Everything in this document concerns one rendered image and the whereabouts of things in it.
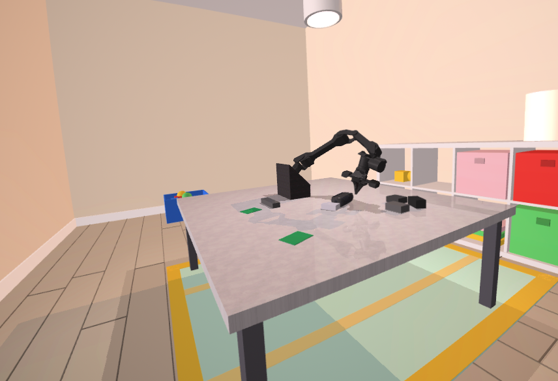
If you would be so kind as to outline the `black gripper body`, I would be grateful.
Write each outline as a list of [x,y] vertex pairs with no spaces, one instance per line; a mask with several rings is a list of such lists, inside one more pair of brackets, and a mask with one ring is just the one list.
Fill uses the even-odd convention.
[[[368,171],[370,170],[367,167],[363,167],[363,166],[359,166],[359,165],[358,165],[357,168],[359,168],[359,170],[361,170],[361,171],[362,171],[362,169],[365,169],[367,175],[368,175]],[[352,177],[352,174],[353,174],[353,172],[350,172],[350,171],[346,170],[346,171],[342,172],[341,176],[347,178],[347,177]],[[380,182],[376,181],[374,179],[372,179],[372,180],[367,179],[366,181],[361,181],[360,183],[363,184],[363,185],[368,183],[369,187],[372,187],[372,188],[375,188],[375,189],[378,188],[379,185],[380,185]]]

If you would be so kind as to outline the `flat green rectangular plate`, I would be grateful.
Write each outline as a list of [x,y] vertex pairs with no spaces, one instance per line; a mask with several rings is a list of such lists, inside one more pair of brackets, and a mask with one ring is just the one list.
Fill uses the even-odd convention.
[[283,241],[285,243],[289,243],[291,245],[297,245],[309,238],[311,238],[313,235],[311,234],[306,234],[304,232],[295,232],[293,234],[290,234],[286,237],[283,237],[282,239],[279,239],[279,241]]

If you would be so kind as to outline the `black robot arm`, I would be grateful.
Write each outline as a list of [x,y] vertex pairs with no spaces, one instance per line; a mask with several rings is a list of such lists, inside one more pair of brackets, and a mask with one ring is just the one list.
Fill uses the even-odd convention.
[[[348,135],[351,136],[353,135],[353,138],[349,138]],[[358,143],[361,144],[369,153],[367,154],[365,153],[365,151],[361,151],[357,153],[358,155],[360,155],[358,165],[370,168],[379,173],[383,172],[385,170],[387,160],[381,158],[382,150],[380,149],[378,143],[374,141],[369,141],[358,130],[349,130],[349,129],[339,130],[330,141],[323,144],[319,148],[315,149],[312,152],[307,152],[302,155],[299,155],[298,157],[295,157],[293,159],[295,164],[292,166],[292,168],[299,173],[301,170],[305,170],[311,165],[313,165],[314,161],[318,157],[322,156],[323,154],[330,151],[334,147],[343,146],[345,144],[351,144],[355,140],[358,141]],[[352,181],[356,181],[357,183],[360,183],[361,181],[366,181],[366,179],[367,179],[367,174],[365,169],[362,169],[361,171],[359,170],[359,168],[356,168],[351,178]]]

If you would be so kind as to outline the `small green block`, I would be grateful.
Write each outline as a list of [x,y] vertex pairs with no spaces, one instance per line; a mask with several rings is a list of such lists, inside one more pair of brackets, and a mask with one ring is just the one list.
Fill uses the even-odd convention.
[[253,212],[256,212],[256,211],[260,211],[260,210],[262,210],[262,209],[258,209],[258,208],[253,207],[253,208],[251,208],[251,209],[246,209],[246,210],[240,211],[240,212],[241,212],[241,213],[249,214],[249,213],[253,213]]

